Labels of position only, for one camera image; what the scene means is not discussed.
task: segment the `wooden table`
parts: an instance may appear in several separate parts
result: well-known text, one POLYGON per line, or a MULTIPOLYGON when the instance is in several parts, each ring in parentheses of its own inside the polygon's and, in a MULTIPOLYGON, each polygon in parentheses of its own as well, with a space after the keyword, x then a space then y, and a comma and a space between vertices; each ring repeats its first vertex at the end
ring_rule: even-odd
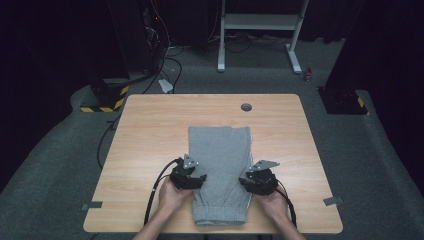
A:
MULTIPOLYGON (((254 162, 277 161, 273 173, 285 185, 302 233, 343 229, 300 99, 293 94, 181 94, 128 97, 93 196, 87 232, 137 232, 154 181, 171 160, 188 152, 189 126, 251 128, 254 162), (241 105, 249 103, 251 111, 241 105)), ((198 227, 191 197, 170 219, 166 233, 277 233, 252 200, 242 226, 198 227)), ((152 207, 157 209, 158 196, 152 207)))

